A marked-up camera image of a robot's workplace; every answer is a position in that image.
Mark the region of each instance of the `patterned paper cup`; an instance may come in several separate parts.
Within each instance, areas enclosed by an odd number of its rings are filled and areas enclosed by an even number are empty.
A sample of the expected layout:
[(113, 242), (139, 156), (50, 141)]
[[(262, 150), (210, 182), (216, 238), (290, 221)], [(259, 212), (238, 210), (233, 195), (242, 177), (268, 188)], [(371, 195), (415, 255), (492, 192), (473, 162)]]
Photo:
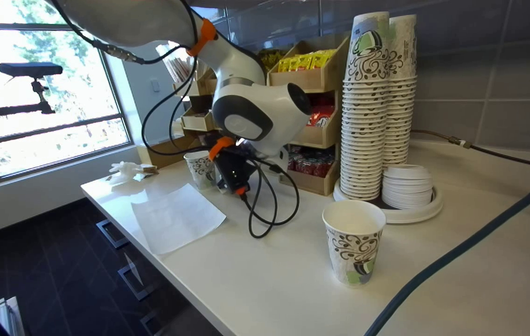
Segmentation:
[(388, 78), (415, 76), (415, 14), (389, 18)]
[(388, 10), (361, 12), (352, 18), (345, 80), (386, 80), (384, 53), (389, 42), (388, 33)]
[(374, 268), (384, 212), (361, 199), (341, 199), (320, 214), (332, 270), (343, 283), (365, 283)]

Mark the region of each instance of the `white plate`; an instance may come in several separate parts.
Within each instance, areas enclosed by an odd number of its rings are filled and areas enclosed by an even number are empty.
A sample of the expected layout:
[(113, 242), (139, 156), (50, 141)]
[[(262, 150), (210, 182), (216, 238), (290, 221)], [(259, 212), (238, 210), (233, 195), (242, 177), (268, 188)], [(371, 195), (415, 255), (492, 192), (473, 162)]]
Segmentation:
[[(339, 190), (337, 182), (333, 186), (333, 199), (348, 199)], [(384, 212), (389, 225), (404, 225), (404, 223), (425, 221), (425, 220), (436, 216), (442, 208), (443, 208), (443, 193), (438, 188), (434, 188), (432, 199), (425, 206), (410, 208), (410, 210), (382, 208), (382, 212)]]
[(429, 178), (430, 177), (427, 167), (419, 164), (388, 165), (382, 175), (393, 177), (393, 178)]

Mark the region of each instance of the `window frame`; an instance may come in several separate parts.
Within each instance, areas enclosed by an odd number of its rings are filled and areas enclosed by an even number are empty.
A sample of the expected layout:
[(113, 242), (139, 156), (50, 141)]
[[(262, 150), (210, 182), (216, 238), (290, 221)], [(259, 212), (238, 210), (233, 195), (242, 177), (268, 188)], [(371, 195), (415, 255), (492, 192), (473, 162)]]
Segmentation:
[[(9, 29), (9, 31), (70, 31), (70, 27), (67, 24), (44, 24), (44, 22), (0, 22), (0, 29)], [(124, 113), (124, 109), (121, 106), (121, 96), (119, 96), (119, 93), (115, 89), (113, 74), (109, 70), (106, 53), (102, 50), (96, 50), (96, 48), (93, 48), (93, 50), (96, 52), (98, 61), (102, 65), (102, 72), (106, 76), (106, 81), (108, 81), (108, 87), (109, 87), (109, 94), (113, 96), (115, 111), (108, 113), (108, 115), (100, 115), (100, 117), (89, 117), (89, 119), (80, 119), (80, 121), (53, 124), (53, 126), (44, 126), (44, 128), (35, 128), (35, 130), (5, 134), (5, 136), (0, 136), (0, 143), (1, 141), (9, 141), (9, 139), (35, 136), (35, 134), (55, 132), (55, 130), (61, 130), (61, 128), (93, 124), (93, 122), (109, 121), (109, 119), (119, 119), (121, 121), (123, 130), (126, 134), (126, 141), (117, 143), (117, 145), (109, 145), (109, 147), (104, 147), (104, 149), (96, 149), (96, 150), (91, 150), (91, 152), (80, 152), (76, 156), (61, 158), (57, 162), (40, 164), (40, 165), (35, 165), (35, 167), (5, 173), (5, 175), (0, 175), (0, 182), (11, 180), (11, 178), (18, 178), (18, 177), (24, 177), (24, 175), (33, 175), (33, 173), (46, 171), (46, 169), (52, 169), (52, 167), (67, 165), (67, 164), (72, 164), (72, 162), (78, 162), (78, 160), (85, 160), (85, 158), (91, 158), (91, 156), (100, 156), (104, 152), (117, 150), (117, 149), (123, 149), (123, 147), (128, 147), (128, 145), (134, 143), (132, 132), (130, 132), (130, 124), (128, 124), (126, 113)]]

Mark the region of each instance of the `paper cup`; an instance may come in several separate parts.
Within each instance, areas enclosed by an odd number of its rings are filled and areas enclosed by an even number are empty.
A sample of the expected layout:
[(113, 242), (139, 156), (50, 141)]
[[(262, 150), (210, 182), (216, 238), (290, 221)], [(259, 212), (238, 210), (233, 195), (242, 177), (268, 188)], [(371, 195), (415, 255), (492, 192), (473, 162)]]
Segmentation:
[(373, 91), (384, 91), (386, 85), (388, 85), (388, 80), (378, 83), (378, 81), (367, 81), (367, 80), (343, 80), (341, 81), (343, 89), (373, 89)]
[(341, 199), (320, 214), (332, 270), (343, 283), (365, 283), (374, 268), (384, 212), (361, 199)]
[(378, 164), (373, 162), (354, 162), (352, 165), (346, 160), (339, 162), (339, 188), (350, 197), (358, 199), (374, 199), (378, 197), (380, 188), (380, 173), (382, 173), (382, 158), (378, 156)]
[(380, 136), (367, 136), (367, 137), (358, 137), (358, 139), (345, 139), (341, 141), (341, 147), (352, 149), (352, 147), (380, 147), (382, 145)]
[(388, 10), (373, 10), (352, 18), (345, 80), (386, 80), (384, 53), (389, 42), (388, 16)]
[(354, 94), (354, 96), (343, 96), (341, 108), (384, 108), (388, 104), (388, 98), (384, 96), (374, 96), (374, 94)]
[(388, 48), (388, 76), (412, 78), (415, 76), (415, 14), (401, 14), (389, 18), (389, 48)]
[(184, 152), (184, 160), (195, 186), (214, 184), (214, 164), (208, 160), (208, 150)]
[(382, 162), (378, 149), (361, 149), (361, 150), (343, 150), (343, 160), (339, 162), (341, 167), (354, 169), (354, 171), (374, 171), (382, 173)]

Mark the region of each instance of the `white countertop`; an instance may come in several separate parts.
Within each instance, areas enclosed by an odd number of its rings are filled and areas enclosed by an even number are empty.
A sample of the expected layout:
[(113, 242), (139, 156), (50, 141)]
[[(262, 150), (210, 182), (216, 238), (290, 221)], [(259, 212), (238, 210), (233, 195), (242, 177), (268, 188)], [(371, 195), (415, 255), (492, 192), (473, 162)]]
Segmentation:
[[(132, 210), (130, 197), (165, 197), (188, 180), (182, 164), (113, 190), (102, 178), (81, 188), (221, 333), (350, 336), (363, 333), (417, 270), (530, 190), (530, 165), (451, 143), (412, 141), (410, 162), (429, 167), (443, 210), (427, 221), (388, 225), (373, 277), (360, 287), (339, 283), (330, 270), (318, 218), (330, 197), (300, 192), (296, 218), (255, 240), (240, 199), (208, 188), (203, 195), (227, 220), (180, 249), (154, 255), (143, 236), (154, 212)], [(292, 192), (277, 190), (283, 216)], [(530, 206), (417, 287), (380, 333), (530, 333)]]

